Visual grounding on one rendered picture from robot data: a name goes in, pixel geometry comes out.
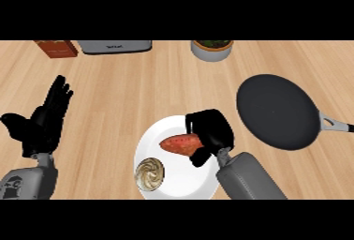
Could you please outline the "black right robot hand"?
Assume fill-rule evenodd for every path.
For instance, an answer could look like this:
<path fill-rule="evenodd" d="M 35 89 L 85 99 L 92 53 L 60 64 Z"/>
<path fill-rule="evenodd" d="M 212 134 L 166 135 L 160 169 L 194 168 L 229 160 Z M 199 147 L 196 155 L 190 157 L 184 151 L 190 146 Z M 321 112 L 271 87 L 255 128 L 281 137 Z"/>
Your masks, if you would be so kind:
<path fill-rule="evenodd" d="M 232 148 L 232 129 L 222 113 L 215 110 L 203 110 L 185 115 L 187 134 L 194 133 L 201 146 L 188 157 L 191 165 L 199 168 L 210 156 L 216 156 L 218 150 Z"/>

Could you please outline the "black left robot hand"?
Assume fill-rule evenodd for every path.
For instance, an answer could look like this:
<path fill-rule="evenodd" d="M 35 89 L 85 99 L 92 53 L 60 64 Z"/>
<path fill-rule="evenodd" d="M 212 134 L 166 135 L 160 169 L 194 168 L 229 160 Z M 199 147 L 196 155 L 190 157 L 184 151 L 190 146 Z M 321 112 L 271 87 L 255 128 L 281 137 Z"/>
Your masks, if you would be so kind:
<path fill-rule="evenodd" d="M 22 142 L 23 158 L 38 153 L 51 154 L 55 150 L 72 94 L 64 77 L 57 75 L 44 103 L 33 109 L 30 118 L 10 112 L 1 115 L 0 121 L 10 137 Z"/>

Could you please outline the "orange sweet potato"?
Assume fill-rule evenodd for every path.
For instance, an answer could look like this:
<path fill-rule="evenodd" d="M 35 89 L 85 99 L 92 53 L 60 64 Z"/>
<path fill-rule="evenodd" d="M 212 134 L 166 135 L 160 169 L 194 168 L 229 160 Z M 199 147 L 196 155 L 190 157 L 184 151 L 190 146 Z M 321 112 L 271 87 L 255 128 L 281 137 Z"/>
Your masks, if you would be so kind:
<path fill-rule="evenodd" d="M 169 153 L 190 157 L 197 148 L 203 146 L 199 137 L 194 133 L 173 135 L 165 138 L 160 143 L 160 148 Z"/>

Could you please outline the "black frying pan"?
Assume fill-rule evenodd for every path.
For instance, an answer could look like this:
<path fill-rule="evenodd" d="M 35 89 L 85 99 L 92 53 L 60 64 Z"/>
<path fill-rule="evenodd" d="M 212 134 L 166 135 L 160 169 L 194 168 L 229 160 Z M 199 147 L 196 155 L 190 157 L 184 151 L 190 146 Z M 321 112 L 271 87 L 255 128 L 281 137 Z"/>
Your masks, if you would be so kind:
<path fill-rule="evenodd" d="M 283 77 L 258 74 L 240 84 L 235 109 L 253 136 L 281 150 L 299 150 L 322 130 L 354 133 L 354 125 L 327 117 L 303 90 Z"/>

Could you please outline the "white plate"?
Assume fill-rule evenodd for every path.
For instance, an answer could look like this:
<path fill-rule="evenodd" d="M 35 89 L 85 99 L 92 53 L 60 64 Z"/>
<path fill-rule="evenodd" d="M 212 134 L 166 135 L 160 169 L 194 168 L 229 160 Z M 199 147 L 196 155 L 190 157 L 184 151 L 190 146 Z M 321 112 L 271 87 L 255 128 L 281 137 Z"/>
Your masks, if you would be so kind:
<path fill-rule="evenodd" d="M 134 167 L 145 158 L 160 160 L 165 167 L 165 178 L 153 191 L 142 191 L 142 197 L 153 199 L 209 199 L 218 188 L 215 173 L 218 163 L 210 156 L 201 167 L 194 168 L 188 157 L 165 151 L 159 142 L 169 136 L 185 134 L 185 117 L 172 115 L 160 119 L 145 130 L 135 148 Z"/>

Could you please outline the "brown box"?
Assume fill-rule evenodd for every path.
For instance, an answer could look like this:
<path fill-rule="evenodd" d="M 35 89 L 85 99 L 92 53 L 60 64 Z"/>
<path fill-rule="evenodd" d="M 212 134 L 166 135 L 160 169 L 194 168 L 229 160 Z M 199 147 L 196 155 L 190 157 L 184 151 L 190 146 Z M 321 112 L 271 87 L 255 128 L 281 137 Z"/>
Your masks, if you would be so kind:
<path fill-rule="evenodd" d="M 78 56 L 78 50 L 69 40 L 36 40 L 33 43 L 50 58 Z"/>

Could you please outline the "grey plant pot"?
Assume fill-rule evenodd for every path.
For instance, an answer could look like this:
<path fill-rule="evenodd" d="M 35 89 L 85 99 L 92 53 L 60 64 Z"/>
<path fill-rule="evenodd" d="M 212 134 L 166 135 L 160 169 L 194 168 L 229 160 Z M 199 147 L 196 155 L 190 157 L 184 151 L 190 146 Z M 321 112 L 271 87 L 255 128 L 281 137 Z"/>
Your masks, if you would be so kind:
<path fill-rule="evenodd" d="M 193 55 L 206 62 L 218 62 L 222 61 L 232 49 L 232 41 L 221 47 L 221 48 L 210 48 L 203 46 L 196 40 L 190 42 L 190 50 Z"/>

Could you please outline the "grey appliance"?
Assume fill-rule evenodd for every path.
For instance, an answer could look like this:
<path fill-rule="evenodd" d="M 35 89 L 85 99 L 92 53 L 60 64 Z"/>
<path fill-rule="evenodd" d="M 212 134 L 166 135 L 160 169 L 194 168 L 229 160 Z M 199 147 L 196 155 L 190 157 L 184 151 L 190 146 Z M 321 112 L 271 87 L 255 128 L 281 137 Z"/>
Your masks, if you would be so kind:
<path fill-rule="evenodd" d="M 142 53 L 151 49 L 150 40 L 79 40 L 85 54 Z"/>

